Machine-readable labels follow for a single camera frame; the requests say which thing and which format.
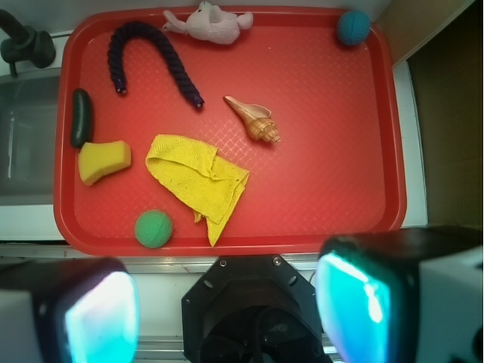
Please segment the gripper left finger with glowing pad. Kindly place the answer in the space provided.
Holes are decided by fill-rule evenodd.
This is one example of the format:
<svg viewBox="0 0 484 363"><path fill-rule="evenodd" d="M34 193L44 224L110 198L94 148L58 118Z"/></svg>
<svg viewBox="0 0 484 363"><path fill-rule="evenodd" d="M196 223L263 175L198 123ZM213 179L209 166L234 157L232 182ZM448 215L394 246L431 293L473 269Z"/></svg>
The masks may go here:
<svg viewBox="0 0 484 363"><path fill-rule="evenodd" d="M3 362L131 362L139 324L137 286L118 259L1 265Z"/></svg>

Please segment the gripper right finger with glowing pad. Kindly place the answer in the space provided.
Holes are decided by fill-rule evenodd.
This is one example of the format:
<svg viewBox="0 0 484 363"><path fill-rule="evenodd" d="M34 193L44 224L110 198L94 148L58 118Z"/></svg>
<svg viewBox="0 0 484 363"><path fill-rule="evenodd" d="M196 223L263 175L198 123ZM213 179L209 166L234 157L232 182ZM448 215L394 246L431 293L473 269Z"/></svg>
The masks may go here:
<svg viewBox="0 0 484 363"><path fill-rule="evenodd" d="M345 362L481 362L483 232L433 226L328 239L315 298Z"/></svg>

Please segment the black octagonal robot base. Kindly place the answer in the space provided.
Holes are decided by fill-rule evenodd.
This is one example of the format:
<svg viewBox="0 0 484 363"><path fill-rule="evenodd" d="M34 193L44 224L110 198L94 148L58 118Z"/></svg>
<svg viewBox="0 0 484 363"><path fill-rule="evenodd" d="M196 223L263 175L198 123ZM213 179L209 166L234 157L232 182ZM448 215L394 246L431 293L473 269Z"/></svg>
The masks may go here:
<svg viewBox="0 0 484 363"><path fill-rule="evenodd" d="M315 288L279 255L222 256L181 299L190 362L329 362Z"/></svg>

